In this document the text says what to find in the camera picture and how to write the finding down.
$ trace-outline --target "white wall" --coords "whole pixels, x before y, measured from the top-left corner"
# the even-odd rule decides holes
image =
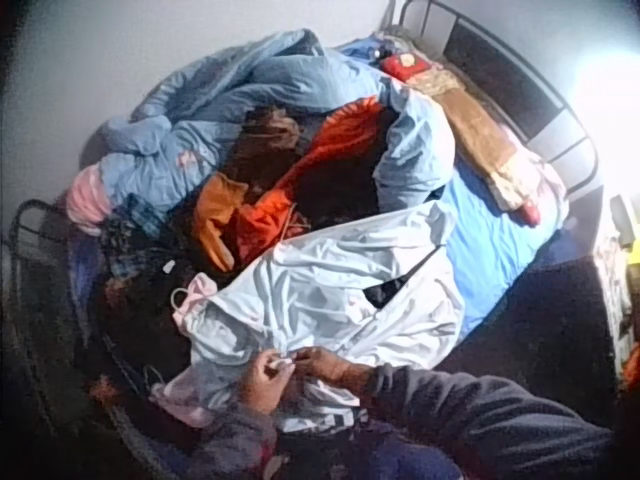
[[[130,111],[176,68],[278,30],[308,27],[327,45],[344,43],[377,29],[388,6],[389,0],[34,1],[3,96],[3,233],[22,201],[51,201],[68,187],[104,120]]]

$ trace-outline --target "finger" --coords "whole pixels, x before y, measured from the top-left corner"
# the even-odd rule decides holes
[[[267,364],[272,361],[271,359],[274,355],[278,355],[278,351],[275,348],[264,350],[258,354],[256,359],[253,361],[253,365],[262,372]]]
[[[295,362],[298,362],[300,360],[308,360],[317,350],[317,347],[303,347],[293,352],[291,358],[293,358]]]
[[[313,360],[296,360],[294,363],[296,367],[296,375],[313,377],[314,374],[314,361]]]
[[[293,372],[295,371],[295,364],[292,363],[291,365],[287,365],[285,368],[280,370],[275,377],[273,377],[273,379],[271,380],[271,384],[277,387],[281,392],[284,391],[285,387],[289,383],[289,380],[291,379],[291,375],[293,375]]]

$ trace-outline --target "person's hand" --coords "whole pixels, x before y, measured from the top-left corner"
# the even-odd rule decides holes
[[[293,354],[296,374],[317,378],[327,385],[346,388],[362,397],[373,373],[367,365],[351,363],[322,347],[301,348]]]
[[[253,360],[240,383],[240,403],[265,415],[273,413],[296,369],[295,364],[280,371],[271,369],[269,364],[279,358],[276,350],[265,350]]]

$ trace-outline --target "gray sleeve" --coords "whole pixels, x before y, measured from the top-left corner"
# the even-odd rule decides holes
[[[262,478],[276,442],[271,417],[235,405],[204,432],[191,457],[190,480]]]
[[[480,478],[595,478],[611,432],[496,377],[378,367],[374,416],[407,428]]]

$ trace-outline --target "pink fabric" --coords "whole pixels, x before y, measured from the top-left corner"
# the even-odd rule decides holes
[[[89,235],[99,235],[97,227],[111,213],[111,203],[104,190],[98,165],[82,170],[67,193],[67,215]]]
[[[216,283],[204,273],[196,275],[186,290],[178,289],[171,294],[174,305],[175,294],[185,291],[187,297],[173,313],[178,330],[186,335],[185,317],[194,308],[206,305],[206,299],[218,292]],[[155,384],[151,387],[150,400],[167,413],[193,428],[204,428],[213,420],[213,412],[201,407],[196,391],[196,379],[193,367],[175,377],[166,385]]]
[[[205,428],[213,421],[213,412],[198,404],[193,367],[187,368],[166,385],[153,385],[149,399],[190,427]]]
[[[175,293],[176,292],[173,292],[173,294],[171,295],[171,302],[174,307],[175,304],[173,302]],[[199,273],[195,277],[193,277],[193,280],[191,280],[191,283],[187,287],[186,293],[187,298],[185,298],[182,302],[182,305],[176,308],[176,311],[173,312],[173,320],[174,322],[176,322],[178,330],[180,330],[180,333],[182,333],[183,335],[187,334],[184,326],[184,317],[194,307],[197,308],[197,305],[204,304],[203,302],[208,297],[218,293],[218,286],[216,285],[216,282],[211,280],[204,273]]]

